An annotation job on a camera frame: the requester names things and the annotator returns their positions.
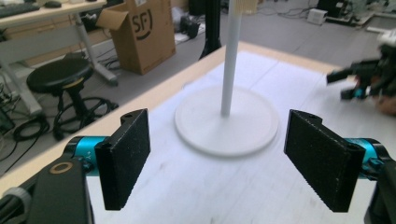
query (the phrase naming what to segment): floor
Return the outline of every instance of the floor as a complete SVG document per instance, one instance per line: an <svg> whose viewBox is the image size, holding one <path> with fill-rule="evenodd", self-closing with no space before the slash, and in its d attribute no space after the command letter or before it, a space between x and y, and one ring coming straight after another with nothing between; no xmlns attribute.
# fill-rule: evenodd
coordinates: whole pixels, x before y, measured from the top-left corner
<svg viewBox="0 0 396 224"><path fill-rule="evenodd" d="M302 8L314 6L313 2L311 0L289 0L287 2L279 0L278 2L266 1L260 4L257 14L243 17L240 39L259 46L343 67L349 66L355 61L379 56L377 51L379 44L376 41L378 34L367 32L365 30L367 26L384 29L396 27L395 19L378 17L372 18L363 27L350 27L327 22L322 25L308 23L304 18L306 14L300 14L300 12ZM220 42L222 45L227 42L227 19L227 14L222 13L220 16ZM173 57L144 76L120 69L113 70L119 79L117 87L107 85L99 76L93 76L86 82L82 95L103 96L112 102L123 105L197 62L204 44L205 34L178 44L177 53ZM103 54L99 60L116 55L111 41L96 46L95 50L97 55ZM57 99L49 95L37 95L37 99L45 108L48 119L51 120L56 113ZM15 119L17 124L25 122L23 106L20 102L14 104L17 109L10 116ZM15 142L12 140L12 134L7 133L4 137L0 136L0 175L15 169L54 144L57 144L57 141L53 138L52 133L46 133L36 142L34 140L19 142L13 151Z"/></svg>

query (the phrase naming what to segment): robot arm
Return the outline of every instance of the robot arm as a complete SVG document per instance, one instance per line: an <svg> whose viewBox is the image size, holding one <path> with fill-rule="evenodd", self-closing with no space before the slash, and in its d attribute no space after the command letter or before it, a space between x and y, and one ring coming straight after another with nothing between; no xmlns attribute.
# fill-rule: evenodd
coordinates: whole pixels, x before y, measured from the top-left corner
<svg viewBox="0 0 396 224"><path fill-rule="evenodd" d="M63 155L9 189L0 223L94 223L86 175L99 175L106 210L121 210L150 152L148 111L121 118L111 136L79 136Z"/></svg>
<svg viewBox="0 0 396 224"><path fill-rule="evenodd" d="M353 63L350 67L328 74L327 83L355 75L358 84L352 90L341 92L341 99L365 99L371 96L396 95L396 30L382 34L379 38L381 57Z"/></svg>
<svg viewBox="0 0 396 224"><path fill-rule="evenodd" d="M344 139L291 110L285 154L333 212L347 212L358 177L377 181L365 223L396 224L396 161L374 139Z"/></svg>

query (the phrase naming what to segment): white pole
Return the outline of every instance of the white pole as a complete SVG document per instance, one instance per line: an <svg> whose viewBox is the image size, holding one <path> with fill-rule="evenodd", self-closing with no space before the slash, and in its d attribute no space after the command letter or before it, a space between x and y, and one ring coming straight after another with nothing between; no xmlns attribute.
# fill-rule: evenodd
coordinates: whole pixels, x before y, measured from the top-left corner
<svg viewBox="0 0 396 224"><path fill-rule="evenodd" d="M228 40L225 51L224 78L221 100L221 115L230 116L233 98L233 77L235 74L236 54L238 50L239 33L242 13L235 12L235 0L230 1L228 14Z"/></svg>

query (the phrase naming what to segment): stool seat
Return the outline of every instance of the stool seat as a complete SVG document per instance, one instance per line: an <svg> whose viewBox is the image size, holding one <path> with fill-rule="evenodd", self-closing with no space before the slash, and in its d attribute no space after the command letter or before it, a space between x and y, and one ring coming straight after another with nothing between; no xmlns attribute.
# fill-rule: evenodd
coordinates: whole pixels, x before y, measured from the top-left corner
<svg viewBox="0 0 396 224"><path fill-rule="evenodd" d="M26 79L26 84L31 91L55 93L88 79L92 73L92 66L85 59L62 59L37 68Z"/></svg>
<svg viewBox="0 0 396 224"><path fill-rule="evenodd" d="M38 67L26 79L31 91L59 97L58 114L52 129L57 140L63 139L64 133L75 133L118 107L104 98L81 97L79 92L92 73L89 61L70 58ZM70 96L69 105L64 105L64 92Z"/></svg>

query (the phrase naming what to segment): white desk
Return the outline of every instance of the white desk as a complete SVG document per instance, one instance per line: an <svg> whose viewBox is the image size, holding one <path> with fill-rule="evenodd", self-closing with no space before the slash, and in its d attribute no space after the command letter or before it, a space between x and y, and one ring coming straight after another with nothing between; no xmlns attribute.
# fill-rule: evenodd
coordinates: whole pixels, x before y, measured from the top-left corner
<svg viewBox="0 0 396 224"><path fill-rule="evenodd" d="M376 112L370 101L340 102L340 90L353 84L327 87L322 74L334 66L246 43L239 47L243 55L238 56L235 84L264 93L281 119L270 146L251 156L224 159L202 154L177 136L173 113L183 96L221 82L222 48L76 133L111 135L120 127L121 115L140 108L149 110L151 153L125 208L105 211L99 178L88 178L96 223L363 222L375 183L358 181L349 213L332 213L283 153L287 115L291 108L316 114L343 137L380 141L393 158L396 119ZM58 158L69 139L3 176L0 193Z"/></svg>
<svg viewBox="0 0 396 224"><path fill-rule="evenodd" d="M26 38L11 39L0 42L0 65L7 73L22 100L25 102L30 114L38 114L42 111L35 97L30 93L25 83L21 82L10 68L11 63L19 62L37 55L65 48L83 42L94 70L103 76L110 84L117 85L117 78L107 71L95 58L87 32L79 16L79 12L99 8L106 3L105 0L96 2L84 2L80 4L63 3L61 8L40 8L38 11L24 13L17 16L0 19L0 28L22 25L35 21L49 20L62 15L74 15L76 25L55 29L39 35Z"/></svg>

